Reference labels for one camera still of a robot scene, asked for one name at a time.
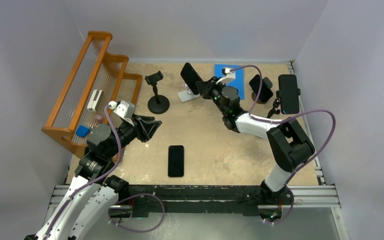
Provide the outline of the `black round-base phone stand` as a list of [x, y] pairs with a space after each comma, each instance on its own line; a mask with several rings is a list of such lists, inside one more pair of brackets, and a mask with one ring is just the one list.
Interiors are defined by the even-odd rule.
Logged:
[[154, 93], [154, 96], [152, 96], [147, 102], [148, 110], [157, 115], [165, 113], [170, 107], [169, 99], [158, 93], [157, 82], [163, 78], [164, 76], [160, 70], [154, 74], [147, 75], [144, 78], [146, 83], [152, 86]]

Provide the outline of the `black smartphone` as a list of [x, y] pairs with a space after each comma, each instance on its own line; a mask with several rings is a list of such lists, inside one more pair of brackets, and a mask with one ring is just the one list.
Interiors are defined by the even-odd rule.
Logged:
[[184, 176], [185, 149], [183, 145], [168, 147], [168, 176], [180, 178]]

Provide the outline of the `black tall phone stand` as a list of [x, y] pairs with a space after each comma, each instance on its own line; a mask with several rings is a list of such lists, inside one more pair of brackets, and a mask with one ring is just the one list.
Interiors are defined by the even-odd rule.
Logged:
[[276, 91], [276, 98], [269, 110], [267, 117], [270, 119], [274, 115], [293, 115], [300, 111], [299, 96], [301, 90], [299, 88], [292, 90], [280, 89]]

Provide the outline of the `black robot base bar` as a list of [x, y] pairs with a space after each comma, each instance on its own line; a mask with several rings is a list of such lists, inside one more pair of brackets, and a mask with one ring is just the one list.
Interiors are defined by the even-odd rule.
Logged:
[[285, 187], [267, 196], [261, 185], [144, 185], [132, 184], [122, 192], [114, 209], [129, 210], [134, 218], [150, 213], [241, 214], [245, 217], [279, 218], [293, 203]]

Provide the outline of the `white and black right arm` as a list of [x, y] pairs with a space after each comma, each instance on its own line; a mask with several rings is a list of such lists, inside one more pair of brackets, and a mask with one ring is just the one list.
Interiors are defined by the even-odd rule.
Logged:
[[262, 181], [260, 196], [264, 202], [274, 203], [292, 174], [316, 152], [300, 123], [250, 114], [240, 106], [238, 90], [216, 80], [198, 81], [195, 85], [203, 99], [216, 105], [227, 129], [268, 140], [275, 166]]

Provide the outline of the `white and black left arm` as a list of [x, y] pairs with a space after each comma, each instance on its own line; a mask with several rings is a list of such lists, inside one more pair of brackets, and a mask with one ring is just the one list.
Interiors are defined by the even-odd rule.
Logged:
[[111, 121], [95, 126], [63, 199], [44, 226], [25, 239], [82, 240], [112, 205], [132, 199], [129, 183], [111, 172], [124, 147], [134, 140], [149, 141], [161, 124], [152, 116], [134, 114], [119, 127]]

